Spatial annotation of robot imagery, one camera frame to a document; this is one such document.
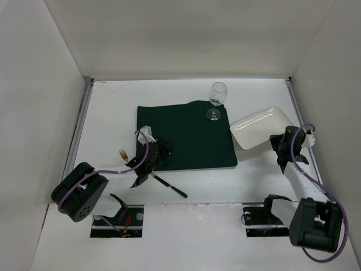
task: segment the white backdrop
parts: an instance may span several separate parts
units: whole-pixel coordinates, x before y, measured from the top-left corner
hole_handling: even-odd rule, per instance
[[[292,78],[305,121],[316,125],[322,180],[344,202],[361,256],[361,1],[338,0]]]
[[[43,0],[0,0],[0,269],[30,270],[84,80]]]
[[[335,0],[45,0],[83,75],[291,76]]]

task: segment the gold fork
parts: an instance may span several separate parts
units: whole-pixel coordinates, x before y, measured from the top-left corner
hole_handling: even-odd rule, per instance
[[[122,156],[123,160],[126,161],[128,163],[128,156],[125,152],[125,150],[119,150],[119,154]],[[175,188],[174,186],[172,186],[171,184],[167,183],[166,181],[164,181],[161,177],[155,175],[153,172],[151,173],[152,177],[154,179],[156,179],[158,182],[160,182],[161,184],[165,185],[166,187],[170,187],[172,188],[175,192],[177,192],[179,195],[181,195],[184,198],[188,198],[188,195],[182,191],[180,191],[179,189]]]

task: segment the rectangular opening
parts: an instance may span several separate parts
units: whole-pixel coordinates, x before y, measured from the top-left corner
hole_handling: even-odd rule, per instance
[[[91,238],[141,238],[143,235],[144,206],[129,205],[126,215],[121,221],[114,218],[107,218],[108,221],[118,230],[109,226],[103,220],[94,220],[90,230]]]
[[[286,237],[289,236],[287,228],[246,229],[247,237]]]

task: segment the table surface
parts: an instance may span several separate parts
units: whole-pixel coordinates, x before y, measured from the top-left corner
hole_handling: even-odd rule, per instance
[[[241,204],[146,204],[143,237],[89,238],[91,217],[74,223],[51,204],[32,271],[359,271],[350,242],[318,264],[288,237],[247,238]],[[319,259],[328,253],[310,251]]]
[[[96,82],[93,87],[75,165],[87,161],[93,167],[124,165],[118,150],[135,155],[137,106],[162,106],[207,100],[212,84],[227,85],[230,124],[270,106],[279,107],[299,125],[283,79],[155,80]],[[134,189],[120,187],[114,193],[129,204],[263,202],[268,194],[297,200],[289,181],[276,163],[269,142],[244,151],[234,142],[238,166],[227,169],[159,172],[159,176],[188,194],[184,199],[153,178]],[[308,160],[309,152],[303,152]]]
[[[284,80],[96,82],[76,164],[88,161],[97,168],[124,165],[118,149],[135,154],[138,105],[206,100],[216,81],[228,87],[225,106],[230,124],[278,106],[294,125],[299,125]],[[236,168],[159,173],[185,191],[188,199],[152,178],[136,189],[114,191],[128,204],[145,204],[142,238],[89,238],[90,216],[73,223],[51,204],[32,270],[359,270],[350,242],[335,261],[317,264],[293,247],[287,237],[247,238],[240,222],[240,202],[262,202],[268,194],[293,200],[296,196],[281,174],[269,143],[249,151],[235,144],[235,149],[239,161]],[[315,251],[311,254],[320,259],[329,256]]]

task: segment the green cloth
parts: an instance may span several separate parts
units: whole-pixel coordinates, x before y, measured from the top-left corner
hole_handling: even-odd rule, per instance
[[[221,118],[209,120],[210,102],[197,100],[173,106],[138,106],[137,129],[148,125],[154,137],[175,144],[173,153],[156,171],[235,167],[237,158],[233,147],[227,110],[217,106]],[[137,155],[142,145],[137,142]]]

